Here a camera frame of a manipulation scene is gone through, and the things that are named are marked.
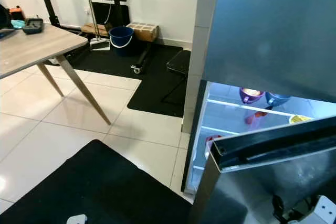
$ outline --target blue bowl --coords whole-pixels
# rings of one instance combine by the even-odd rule
[[[265,97],[269,105],[276,107],[287,102],[291,96],[266,92]]]

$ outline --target refrigerator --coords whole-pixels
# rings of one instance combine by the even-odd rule
[[[198,191],[213,140],[245,148],[260,132],[271,142],[276,129],[334,122],[335,17],[336,0],[217,0],[182,191]]]
[[[219,138],[210,151],[189,223],[335,223],[335,117]]]

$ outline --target small wheel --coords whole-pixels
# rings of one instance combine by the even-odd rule
[[[142,68],[134,68],[133,71],[136,74],[140,74],[142,72]]]

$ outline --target white tile floor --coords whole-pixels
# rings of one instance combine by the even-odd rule
[[[0,80],[0,213],[93,139],[192,202],[180,192],[190,136],[181,118],[127,108],[140,80],[76,70],[109,126],[60,67],[48,69],[64,98],[36,66]]]

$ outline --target mop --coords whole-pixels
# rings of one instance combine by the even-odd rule
[[[92,14],[93,27],[95,28],[94,32],[96,34],[96,37],[91,39],[91,41],[90,41],[90,49],[91,49],[91,51],[95,51],[95,50],[107,50],[107,51],[109,51],[110,50],[110,40],[101,38],[100,35],[99,35],[99,29],[98,29],[96,17],[94,15],[94,11],[93,11],[92,0],[89,0],[89,5],[90,5],[91,14]]]

